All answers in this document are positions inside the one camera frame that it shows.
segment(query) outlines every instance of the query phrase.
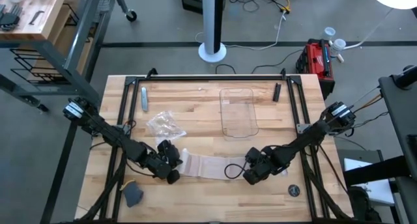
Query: clear plastic bag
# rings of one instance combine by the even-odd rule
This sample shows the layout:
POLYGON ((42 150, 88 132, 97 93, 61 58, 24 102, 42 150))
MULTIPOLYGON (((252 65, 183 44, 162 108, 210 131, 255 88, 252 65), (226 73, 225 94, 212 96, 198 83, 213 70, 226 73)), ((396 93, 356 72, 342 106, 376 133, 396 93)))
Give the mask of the clear plastic bag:
POLYGON ((175 124, 171 111, 163 111, 148 121, 147 126, 158 145, 163 140, 174 140, 187 133, 175 124))

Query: wooden table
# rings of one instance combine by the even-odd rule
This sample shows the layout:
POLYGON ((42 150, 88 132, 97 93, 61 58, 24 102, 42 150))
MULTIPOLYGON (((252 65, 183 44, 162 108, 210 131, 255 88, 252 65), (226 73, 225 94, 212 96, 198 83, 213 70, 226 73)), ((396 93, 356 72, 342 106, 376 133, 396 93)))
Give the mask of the wooden table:
MULTIPOLYGON (((23 11, 20 15, 19 26, 10 32, 0 31, 0 40, 48 39, 63 2, 64 0, 22 0, 20 6, 23 7, 23 11), (29 25, 39 10, 45 13, 39 15, 34 25, 29 25)), ((0 0, 0 4, 6 5, 5 12, 12 8, 9 0, 0 0)))
MULTIPOLYGON (((110 124, 115 124, 119 112, 125 76, 109 76, 100 114, 110 124)), ((251 147, 259 149, 266 145, 284 145, 296 137, 289 102, 288 88, 282 88, 278 103, 272 102, 276 81, 197 81, 157 82, 141 84, 148 90, 149 112, 141 110, 140 96, 137 97, 132 139, 154 146, 146 122, 161 111, 172 111, 176 123, 187 135, 173 143, 192 154, 209 156, 244 156, 251 147), (259 133, 251 140, 226 141, 223 138, 220 119, 219 92, 224 88, 250 88, 254 93, 254 105, 259 133)), ((302 75, 302 82, 310 119, 319 118, 325 108, 317 76, 302 75)), ((126 106, 130 106, 132 90, 126 106)), ((299 115, 300 102, 296 94, 299 115)), ((334 167, 343 179, 338 153, 331 137, 322 143, 334 167)), ((91 150, 76 217, 86 213, 104 188, 111 147, 102 145, 91 150)), ((328 162, 318 153, 324 186, 335 202, 348 215, 352 215, 348 196, 338 184, 328 162)), ((173 185, 166 181, 135 174, 126 168, 125 181, 136 179, 145 192, 140 204, 128 208, 122 198, 119 212, 120 222, 140 221, 310 221, 304 177, 300 156, 291 162, 288 175, 269 176, 254 186, 245 180, 211 180, 182 176, 173 185), (291 184, 300 186, 301 194, 288 194, 291 184)), ((315 203, 321 216, 320 202, 315 192, 315 203)), ((109 208, 113 207, 111 196, 109 208)))

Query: gray floor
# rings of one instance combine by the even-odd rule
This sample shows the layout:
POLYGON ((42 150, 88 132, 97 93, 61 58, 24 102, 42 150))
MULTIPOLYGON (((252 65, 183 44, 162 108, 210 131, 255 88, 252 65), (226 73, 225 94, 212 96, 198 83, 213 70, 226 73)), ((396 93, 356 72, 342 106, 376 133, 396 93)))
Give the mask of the gray floor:
MULTIPOLYGON (((116 5, 106 42, 184 42, 194 41, 202 31, 202 17, 184 11, 180 0, 126 0, 139 22, 129 24, 116 5)), ((262 3, 254 13, 241 5, 226 6, 223 39, 227 41, 271 41, 276 35, 280 14, 275 6, 262 3)), ((282 25, 280 40, 303 41, 315 38, 326 26, 335 27, 337 37, 360 40, 383 17, 388 8, 374 0, 292 0, 293 11, 282 25)), ((395 10, 370 40, 416 40, 417 20, 409 10, 395 10)), ((264 51, 233 48, 223 63, 233 65, 239 74, 248 74, 255 65, 274 64, 300 48, 270 48, 264 51)), ((343 53, 344 64, 334 62, 335 91, 327 99, 353 102, 377 86, 381 76, 398 73, 416 64, 416 47, 364 47, 343 53)), ((281 66, 294 72, 297 55, 281 66)), ((11 53, 0 50, 1 71, 16 67, 11 53)), ((145 74, 155 67, 161 74, 213 74, 214 65, 204 63, 196 48, 103 49, 91 84, 102 94, 111 74, 145 74)), ((276 74, 280 68, 265 68, 259 73, 276 74)), ((221 69, 219 73, 228 73, 221 69)), ((4 223, 34 223, 40 219, 53 174, 63 147, 68 121, 62 116, 66 97, 41 97, 51 113, 36 109, 0 92, 0 219, 4 223)), ((358 114, 363 121, 386 111, 383 102, 358 114)), ((381 149, 385 158, 401 154, 389 117, 383 117, 357 130, 351 138, 368 149, 381 149)), ((90 137, 78 132, 71 153, 65 182, 53 215, 54 221, 71 220, 78 201, 83 172, 88 158, 90 137)), ((336 140, 338 148, 354 145, 336 140)))

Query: black metal frame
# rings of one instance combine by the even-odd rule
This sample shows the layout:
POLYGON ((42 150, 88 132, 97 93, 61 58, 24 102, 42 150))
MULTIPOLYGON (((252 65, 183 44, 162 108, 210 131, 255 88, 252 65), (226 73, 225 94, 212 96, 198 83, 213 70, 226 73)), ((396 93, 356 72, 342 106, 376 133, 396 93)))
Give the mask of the black metal frame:
MULTIPOLYGON (((295 124, 295 130, 296 125, 300 123, 300 119, 298 117, 298 111, 296 106, 296 100, 295 100, 295 94, 293 90, 293 85, 295 84, 298 88, 298 93, 300 96, 300 103, 301 108, 304 116, 304 122, 306 124, 309 124, 309 115, 308 115, 308 108, 306 104, 306 99, 304 96, 304 91, 302 88, 302 81, 301 77, 298 75, 295 76, 285 76, 285 75, 268 75, 268 76, 239 76, 239 75, 232 75, 232 76, 150 76, 147 77, 137 77, 137 76, 128 76, 125 79, 123 94, 122 94, 122 100, 121 100, 121 106, 119 109, 119 116, 117 119, 117 124, 122 124, 123 117, 124 117, 124 110, 126 108, 126 102, 128 97, 128 91, 131 85, 134 87, 133 95, 132 95, 132 101, 130 105, 129 110, 129 116, 128 116, 128 122, 132 123, 132 120, 134 119, 134 111, 136 108, 136 100, 137 100, 137 92, 139 88, 139 84, 143 81, 221 81, 221 80, 229 80, 229 81, 245 81, 245 80, 274 80, 274 81, 286 81, 289 89, 289 96, 290 96, 290 102, 291 102, 291 108, 293 112, 293 118, 294 118, 294 124, 295 124)), ((65 145, 72 143, 74 139, 75 134, 72 136, 72 139, 70 137, 67 137, 65 145)), ((108 174, 106 178, 106 184, 109 183, 110 179, 113 177, 114 170, 115 170, 115 162, 117 158, 118 150, 117 148, 113 148, 111 151, 111 156, 109 159, 109 167, 108 167, 108 174)), ((61 185, 61 180, 63 178, 63 174, 65 171, 66 163, 68 161, 69 151, 65 150, 63 151, 63 154, 61 155, 61 158, 59 160, 58 168, 55 172, 54 182, 53 186, 50 191, 50 195, 48 196, 48 201, 46 203, 44 213, 42 215, 41 223, 49 223, 50 217, 53 212, 55 202, 58 196, 59 187, 61 185)), ((306 161, 306 153, 302 152, 300 153, 301 159, 306 161)), ((315 171, 315 176, 319 179, 320 183, 323 184, 323 180, 321 177, 320 167, 319 167, 319 161, 317 159, 317 155, 315 153, 311 153, 312 162, 313 162, 313 170, 315 171)), ((123 170, 125 169, 126 164, 121 163, 119 166, 123 166, 123 170)), ((120 201, 121 201, 121 191, 119 191, 120 186, 123 183, 124 176, 119 178, 118 184, 117 184, 117 191, 115 194, 115 200, 114 200, 114 206, 112 210, 111 219, 106 218, 107 217, 107 210, 108 210, 108 197, 105 200, 105 202, 102 204, 102 207, 100 209, 100 215, 99 220, 90 220, 86 221, 83 220, 80 223, 117 223, 117 218, 119 214, 119 208, 120 208, 120 201)), ((323 217, 317 216, 317 211, 315 207, 315 200, 313 196, 312 186, 311 182, 307 178, 307 176, 304 176, 305 182, 306 182, 306 196, 308 198, 309 203, 309 210, 312 218, 312 223, 329 223, 329 221, 336 221, 336 219, 331 219, 328 207, 324 201, 324 199, 320 196, 320 202, 323 210, 323 217)), ((292 222, 292 223, 310 223, 310 222, 292 222)), ((354 220, 345 220, 343 223, 356 223, 354 220)))

